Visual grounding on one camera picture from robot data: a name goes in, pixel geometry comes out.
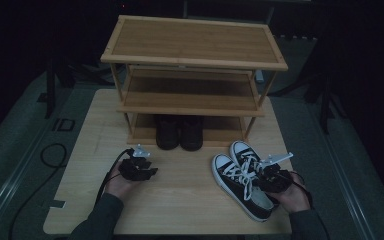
shoe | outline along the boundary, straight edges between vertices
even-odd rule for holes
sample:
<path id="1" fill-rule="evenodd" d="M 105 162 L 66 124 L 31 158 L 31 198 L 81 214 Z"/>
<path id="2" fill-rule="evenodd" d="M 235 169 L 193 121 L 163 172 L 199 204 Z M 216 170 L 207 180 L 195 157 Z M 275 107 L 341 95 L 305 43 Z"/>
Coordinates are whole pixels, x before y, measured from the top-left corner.
<path id="1" fill-rule="evenodd" d="M 255 175 L 258 174 L 258 172 L 261 170 L 259 168 L 258 163 L 262 160 L 260 156 L 252 149 L 251 146 L 249 146 L 247 143 L 243 141 L 235 141 L 230 145 L 230 156 L 232 157 L 232 161 L 236 163 L 241 168 L 248 169 L 248 173 L 255 173 Z M 267 201 L 272 202 L 272 208 L 277 207 L 279 205 L 279 201 L 277 199 L 270 197 L 268 195 L 265 195 L 265 198 L 267 198 Z"/>
<path id="2" fill-rule="evenodd" d="M 202 116 L 183 116 L 180 129 L 180 146 L 187 151 L 197 151 L 203 144 Z"/>
<path id="3" fill-rule="evenodd" d="M 157 146 L 163 150 L 171 150 L 179 145 L 177 131 L 178 118 L 175 115 L 154 115 L 157 129 Z"/>
<path id="4" fill-rule="evenodd" d="M 255 173 L 241 169 L 230 157 L 219 154 L 213 159 L 211 168 L 216 182 L 255 221 L 264 222 L 271 214 L 273 203 L 258 187 L 253 187 Z"/>

hand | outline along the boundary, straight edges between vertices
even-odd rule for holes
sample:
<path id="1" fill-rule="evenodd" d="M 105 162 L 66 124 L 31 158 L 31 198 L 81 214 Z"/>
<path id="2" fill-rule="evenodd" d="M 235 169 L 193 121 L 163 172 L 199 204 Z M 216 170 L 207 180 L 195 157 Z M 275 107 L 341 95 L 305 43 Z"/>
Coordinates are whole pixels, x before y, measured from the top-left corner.
<path id="1" fill-rule="evenodd" d="M 121 162 L 122 161 L 118 161 L 118 163 L 115 165 L 113 171 L 111 172 L 110 178 L 112 178 L 114 176 L 116 176 L 116 177 L 111 179 L 105 185 L 105 191 L 104 192 L 112 194 L 124 202 L 124 200 L 126 200 L 126 197 L 129 194 L 129 192 L 133 188 L 135 188 L 137 185 L 139 185 L 142 181 L 130 181 L 130 180 L 125 179 L 123 176 L 121 176 L 120 172 L 118 171 L 118 167 L 120 166 Z"/>
<path id="2" fill-rule="evenodd" d="M 296 173 L 291 172 L 291 176 L 292 180 L 305 188 L 301 182 L 301 179 Z M 294 184 L 292 184 L 288 189 L 286 189 L 286 191 L 282 193 L 267 194 L 276 198 L 288 213 L 309 210 L 311 208 L 307 195 L 304 193 L 304 191 L 302 191 L 302 189 Z"/>

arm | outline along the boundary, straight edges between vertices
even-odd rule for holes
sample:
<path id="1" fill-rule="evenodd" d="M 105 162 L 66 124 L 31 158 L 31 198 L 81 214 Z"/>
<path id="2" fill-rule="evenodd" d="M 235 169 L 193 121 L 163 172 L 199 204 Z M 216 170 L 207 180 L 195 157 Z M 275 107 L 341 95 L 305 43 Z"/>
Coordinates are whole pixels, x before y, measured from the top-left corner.
<path id="1" fill-rule="evenodd" d="M 80 223 L 71 233 L 70 240 L 110 240 L 120 218 L 128 193 L 140 182 L 124 179 L 118 172 L 117 163 L 111 172 L 112 178 L 105 186 L 104 194 L 88 218 Z"/>
<path id="2" fill-rule="evenodd" d="M 304 189 L 299 177 L 291 172 L 292 179 Z M 267 193 L 276 198 L 289 213 L 292 228 L 292 240 L 329 239 L 327 230 L 318 213 L 311 209 L 307 195 L 298 186 L 292 184 L 285 192 Z"/>

bottom shelf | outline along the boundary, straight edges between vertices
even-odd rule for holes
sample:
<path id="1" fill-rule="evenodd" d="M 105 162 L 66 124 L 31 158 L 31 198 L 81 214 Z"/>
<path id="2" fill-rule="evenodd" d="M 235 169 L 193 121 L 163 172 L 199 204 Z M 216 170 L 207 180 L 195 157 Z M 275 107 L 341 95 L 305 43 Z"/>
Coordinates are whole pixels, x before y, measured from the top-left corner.
<path id="1" fill-rule="evenodd" d="M 204 147 L 226 147 L 235 140 L 247 141 L 243 117 L 204 117 Z M 134 114 L 128 144 L 156 145 L 156 129 L 152 114 Z"/>

floor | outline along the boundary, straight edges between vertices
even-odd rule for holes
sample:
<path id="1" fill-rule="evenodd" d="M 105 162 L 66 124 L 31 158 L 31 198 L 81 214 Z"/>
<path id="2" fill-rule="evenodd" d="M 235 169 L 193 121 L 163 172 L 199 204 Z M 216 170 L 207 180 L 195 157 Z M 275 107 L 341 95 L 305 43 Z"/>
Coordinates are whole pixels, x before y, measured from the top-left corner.
<path id="1" fill-rule="evenodd" d="M 315 43 L 303 39 L 277 41 L 290 69 L 278 75 L 272 91 L 296 80 Z M 103 88 L 80 75 L 77 80 L 73 89 L 57 88 L 57 107 L 46 120 L 45 104 L 36 101 L 46 89 L 42 75 L 30 84 L 0 126 L 0 239 L 64 237 L 50 236 L 42 230 L 49 202 L 64 172 L 44 162 L 58 165 L 68 161 L 93 94 Z M 305 103 L 302 96 L 306 87 L 271 98 L 286 147 L 295 155 L 291 160 L 294 169 L 305 177 L 332 240 L 384 239 L 384 188 L 364 147 L 349 120 L 334 109 L 335 118 L 328 122 L 330 134 L 323 133 L 318 124 L 320 103 Z M 58 119 L 74 120 L 73 130 L 55 130 Z M 53 143 L 63 144 L 67 156 L 61 147 L 46 148 Z M 223 235 L 197 237 L 235 239 Z M 250 235 L 245 239 L 289 236 Z"/>

